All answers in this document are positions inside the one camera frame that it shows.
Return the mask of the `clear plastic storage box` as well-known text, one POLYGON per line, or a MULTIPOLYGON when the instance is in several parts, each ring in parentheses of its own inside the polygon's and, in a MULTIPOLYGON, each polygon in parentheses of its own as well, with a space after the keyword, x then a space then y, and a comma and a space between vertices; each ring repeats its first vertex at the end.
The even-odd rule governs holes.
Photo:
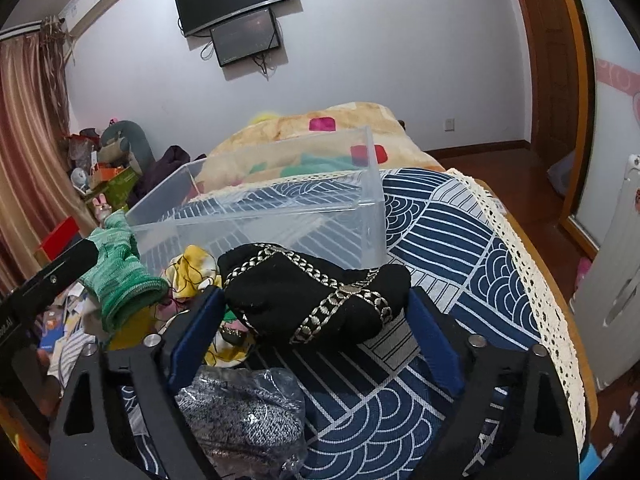
POLYGON ((344 269, 386 263, 381 175, 367 135, 359 168, 253 182, 198 192, 202 160, 174 171, 126 215, 141 260, 160 274, 196 245, 214 257, 250 243, 272 243, 329 260, 344 269))

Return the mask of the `dark purple clothing pile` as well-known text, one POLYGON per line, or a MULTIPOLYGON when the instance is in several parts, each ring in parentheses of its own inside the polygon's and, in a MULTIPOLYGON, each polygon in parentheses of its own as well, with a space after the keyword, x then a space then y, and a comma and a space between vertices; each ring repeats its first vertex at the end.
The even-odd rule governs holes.
POLYGON ((148 170, 142 174, 132 187, 126 201, 128 208, 134 208, 160 182, 188 162, 192 162, 189 153, 180 148, 179 145, 171 145, 159 160, 149 166, 148 170))

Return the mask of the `striped pink brown curtain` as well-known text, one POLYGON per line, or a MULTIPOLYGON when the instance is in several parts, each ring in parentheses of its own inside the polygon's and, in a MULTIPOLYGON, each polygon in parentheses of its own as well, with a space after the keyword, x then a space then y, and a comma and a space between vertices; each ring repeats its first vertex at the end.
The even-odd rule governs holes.
POLYGON ((67 175, 70 107, 62 22, 1 41, 1 292, 40 270, 35 252, 63 220, 96 227, 67 175))

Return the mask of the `green box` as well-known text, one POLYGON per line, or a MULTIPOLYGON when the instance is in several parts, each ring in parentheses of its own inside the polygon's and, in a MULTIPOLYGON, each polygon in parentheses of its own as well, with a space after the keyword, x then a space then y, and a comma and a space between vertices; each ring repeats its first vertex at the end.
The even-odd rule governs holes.
POLYGON ((103 194, 109 205, 114 209, 120 209, 126 206, 127 198, 139 178, 132 168, 126 168, 111 180, 101 183, 96 188, 96 194, 103 194))

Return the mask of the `green knitted glove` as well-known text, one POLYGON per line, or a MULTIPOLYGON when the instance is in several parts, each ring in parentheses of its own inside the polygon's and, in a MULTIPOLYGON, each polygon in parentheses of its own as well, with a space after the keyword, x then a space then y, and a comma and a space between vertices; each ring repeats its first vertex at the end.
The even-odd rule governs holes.
POLYGON ((137 239, 122 210, 110 214, 88 240, 98 258, 79 281, 98 302, 103 329, 114 334, 128 318, 165 298, 169 285, 140 261, 137 239))

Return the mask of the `small black wall monitor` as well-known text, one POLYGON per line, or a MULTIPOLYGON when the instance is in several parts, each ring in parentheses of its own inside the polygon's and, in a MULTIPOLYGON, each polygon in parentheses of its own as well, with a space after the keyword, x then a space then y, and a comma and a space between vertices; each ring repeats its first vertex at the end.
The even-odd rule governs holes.
POLYGON ((268 8, 230 18, 215 25, 209 32, 221 67, 281 47, 277 20, 268 8))

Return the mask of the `grey knit item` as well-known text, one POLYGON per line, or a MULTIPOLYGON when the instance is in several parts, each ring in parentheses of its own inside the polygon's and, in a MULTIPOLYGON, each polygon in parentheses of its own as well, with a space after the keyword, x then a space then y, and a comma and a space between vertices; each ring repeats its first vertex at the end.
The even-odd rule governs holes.
POLYGON ((284 368, 203 366, 176 402, 224 479, 292 479, 307 457, 305 399, 284 368))

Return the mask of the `black patterned sock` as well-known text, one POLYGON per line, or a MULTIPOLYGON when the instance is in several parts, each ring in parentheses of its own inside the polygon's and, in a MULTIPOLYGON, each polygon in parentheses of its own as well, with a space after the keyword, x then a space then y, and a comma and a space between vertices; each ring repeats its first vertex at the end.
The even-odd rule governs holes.
POLYGON ((361 344, 408 304, 411 276, 401 264, 343 269, 277 244, 245 244, 218 260, 227 306, 260 341, 361 344))

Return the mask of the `brown wooden door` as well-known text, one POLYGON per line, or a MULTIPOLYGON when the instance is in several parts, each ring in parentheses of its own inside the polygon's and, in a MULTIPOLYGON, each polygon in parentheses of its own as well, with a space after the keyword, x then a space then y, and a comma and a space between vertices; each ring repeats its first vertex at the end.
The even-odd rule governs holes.
POLYGON ((560 227, 589 257, 597 243, 578 226, 593 140, 594 67, 580 0, 518 0, 532 76, 532 148, 546 166, 574 155, 560 227))

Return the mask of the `yellow white patterned cloth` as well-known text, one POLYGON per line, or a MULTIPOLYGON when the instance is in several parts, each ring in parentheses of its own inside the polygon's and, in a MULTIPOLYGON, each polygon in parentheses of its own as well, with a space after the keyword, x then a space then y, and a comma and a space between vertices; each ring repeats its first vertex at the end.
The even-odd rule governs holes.
MULTIPOLYGON (((155 306, 156 327, 161 328, 183 310, 208 286, 221 287, 217 260, 201 247, 189 245, 172 258, 160 276, 169 285, 168 296, 155 306)), ((228 307, 209 345, 204 361, 223 368, 241 365, 254 347, 254 337, 228 307)))

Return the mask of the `pink rabbit figure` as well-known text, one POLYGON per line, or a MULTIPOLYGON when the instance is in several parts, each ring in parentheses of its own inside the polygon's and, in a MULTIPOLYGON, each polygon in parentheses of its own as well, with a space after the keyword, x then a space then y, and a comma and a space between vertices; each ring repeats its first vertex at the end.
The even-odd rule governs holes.
POLYGON ((92 199, 93 215, 99 226, 104 225, 104 221, 113 213, 112 206, 107 203, 106 197, 103 193, 99 194, 92 199))

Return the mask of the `blue white patterned tablecloth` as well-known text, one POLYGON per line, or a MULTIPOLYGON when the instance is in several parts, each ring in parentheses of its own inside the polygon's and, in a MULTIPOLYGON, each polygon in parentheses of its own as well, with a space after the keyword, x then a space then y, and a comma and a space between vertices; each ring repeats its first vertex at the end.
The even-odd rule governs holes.
MULTIPOLYGON (((508 350, 543 344, 567 395, 578 439, 588 404, 562 304, 498 203, 473 179, 409 168, 380 172, 386 262, 468 332, 508 350)), ((428 374, 409 324, 342 351, 259 347, 251 368, 285 367, 306 399, 304 479, 405 479, 452 400, 428 374)))

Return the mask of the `white suitcase with stickers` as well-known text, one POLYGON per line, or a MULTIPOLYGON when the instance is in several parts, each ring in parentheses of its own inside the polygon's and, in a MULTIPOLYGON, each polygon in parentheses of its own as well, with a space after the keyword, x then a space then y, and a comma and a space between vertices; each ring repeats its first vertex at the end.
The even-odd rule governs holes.
POLYGON ((570 302, 599 391, 639 361, 639 157, 631 155, 605 240, 570 302))

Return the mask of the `red box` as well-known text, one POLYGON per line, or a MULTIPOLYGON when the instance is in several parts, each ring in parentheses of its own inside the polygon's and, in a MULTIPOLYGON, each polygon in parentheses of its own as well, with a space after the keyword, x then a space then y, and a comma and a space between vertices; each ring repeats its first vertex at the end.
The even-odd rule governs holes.
POLYGON ((79 239, 80 232, 76 220, 73 217, 67 217, 43 239, 38 247, 38 254, 52 261, 79 239))

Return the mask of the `grey dinosaur plush toy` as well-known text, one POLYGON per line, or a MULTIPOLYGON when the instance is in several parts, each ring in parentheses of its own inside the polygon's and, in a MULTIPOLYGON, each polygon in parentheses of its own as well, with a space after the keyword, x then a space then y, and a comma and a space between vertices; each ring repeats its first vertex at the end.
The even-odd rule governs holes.
POLYGON ((154 164, 155 158, 142 128, 130 120, 120 120, 102 132, 98 162, 124 165, 142 176, 154 164))

